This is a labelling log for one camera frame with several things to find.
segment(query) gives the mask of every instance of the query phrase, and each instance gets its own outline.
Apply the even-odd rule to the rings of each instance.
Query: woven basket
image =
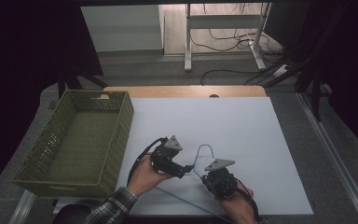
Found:
[[[133,112],[126,91],[66,91],[13,182],[41,196],[111,196]]]

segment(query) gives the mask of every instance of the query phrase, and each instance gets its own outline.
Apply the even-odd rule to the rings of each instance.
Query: white board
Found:
[[[202,144],[210,145],[216,158],[234,160],[228,170],[254,190],[260,215],[313,214],[268,97],[131,100],[135,113],[117,187],[126,186],[135,159],[146,147],[160,137],[176,135],[183,150],[173,161],[180,165],[191,165]],[[195,169],[206,174],[203,168],[212,161],[210,149],[203,147]],[[215,214],[224,214],[193,171],[158,186]],[[153,189],[140,197],[131,215],[208,213]]]

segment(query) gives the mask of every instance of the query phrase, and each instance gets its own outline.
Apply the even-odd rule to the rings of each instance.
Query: person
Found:
[[[92,211],[83,223],[121,223],[139,197],[153,189],[160,182],[170,178],[172,178],[171,175],[154,171],[150,155],[146,154],[135,169],[128,186],[119,188],[112,197]],[[238,183],[238,188],[245,190],[245,186],[240,183]],[[254,196],[254,192],[251,189],[247,189],[247,191],[252,197]],[[216,200],[220,202],[228,217],[236,224],[256,223],[252,206],[238,192],[235,192],[228,199]]]

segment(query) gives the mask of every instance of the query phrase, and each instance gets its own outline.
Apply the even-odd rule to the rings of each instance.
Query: wall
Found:
[[[162,49],[158,6],[81,9],[97,52]]]

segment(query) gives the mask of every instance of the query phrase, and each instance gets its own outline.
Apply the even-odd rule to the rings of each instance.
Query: hand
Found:
[[[237,187],[242,189],[245,192],[249,192],[250,196],[253,198],[254,192],[251,189],[246,188],[237,181]],[[216,199],[222,205],[223,209],[226,211],[226,214],[236,223],[236,224],[255,224],[255,213],[252,206],[247,202],[245,197],[240,195],[235,191],[229,198],[225,200]]]
[[[153,170],[150,154],[146,154],[140,161],[138,167],[133,172],[127,188],[137,197],[150,191],[161,181],[171,178],[171,175],[158,173]]]

